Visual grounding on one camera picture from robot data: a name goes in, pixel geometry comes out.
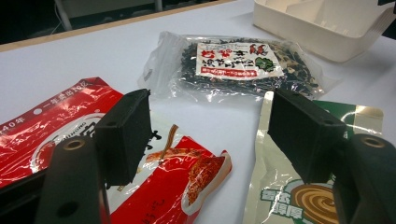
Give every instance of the white plastic container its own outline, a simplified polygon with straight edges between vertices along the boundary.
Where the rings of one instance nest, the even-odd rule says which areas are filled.
[[[326,59],[345,62],[390,26],[393,4],[376,0],[255,0],[253,23]]]

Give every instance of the white surface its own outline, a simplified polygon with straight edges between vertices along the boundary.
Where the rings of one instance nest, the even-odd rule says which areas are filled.
[[[252,20],[253,1],[239,0],[2,52],[0,123],[84,77],[101,77],[123,93],[136,90],[137,78],[161,31],[276,39],[253,26]],[[396,41],[380,37],[368,51],[347,63],[313,59],[325,76],[343,79],[322,99],[382,108],[384,138],[396,145]],[[151,102],[150,107],[215,154],[227,149],[232,157],[230,176],[207,199],[196,223],[241,223],[260,106],[236,108],[170,100]]]

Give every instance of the red plastic bag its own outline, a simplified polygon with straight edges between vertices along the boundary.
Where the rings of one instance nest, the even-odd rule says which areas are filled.
[[[101,78],[86,78],[2,124],[0,188],[46,168],[62,140],[92,135],[96,122],[121,97]]]
[[[125,223],[126,220],[128,223],[144,224],[192,223],[205,198],[232,168],[226,151],[216,157],[187,136],[182,136],[168,151],[172,152],[165,159],[155,161],[159,161],[158,166],[137,189],[134,189],[136,183],[133,183],[122,190],[125,193],[134,191],[111,214],[111,223]],[[145,167],[144,164],[148,167],[152,162],[151,155],[145,156],[140,167]],[[112,201],[123,195],[122,192],[117,193],[109,195],[110,207],[114,206]]]

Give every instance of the gold circle print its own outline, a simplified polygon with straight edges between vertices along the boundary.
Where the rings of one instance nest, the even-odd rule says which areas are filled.
[[[338,223],[332,189],[301,185],[291,191],[291,204],[304,209],[304,216],[316,223]]]

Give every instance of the food package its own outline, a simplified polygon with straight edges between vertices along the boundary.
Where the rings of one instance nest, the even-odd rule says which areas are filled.
[[[257,100],[275,88],[316,99],[335,83],[289,41],[169,32],[161,33],[139,79],[154,98],[217,103],[236,95]]]
[[[335,176],[327,183],[305,184],[286,155],[268,135],[273,92],[262,104],[256,136],[256,161],[253,169],[243,223],[339,223],[332,196]],[[380,109],[314,101],[343,121],[345,138],[354,133],[380,136],[383,113]]]
[[[101,78],[85,78],[2,124],[0,189],[47,168],[63,140],[92,136],[94,125],[121,97]],[[150,119],[153,137],[134,181],[106,191],[111,221],[192,223],[231,172],[231,157],[225,150],[213,155],[153,111]]]

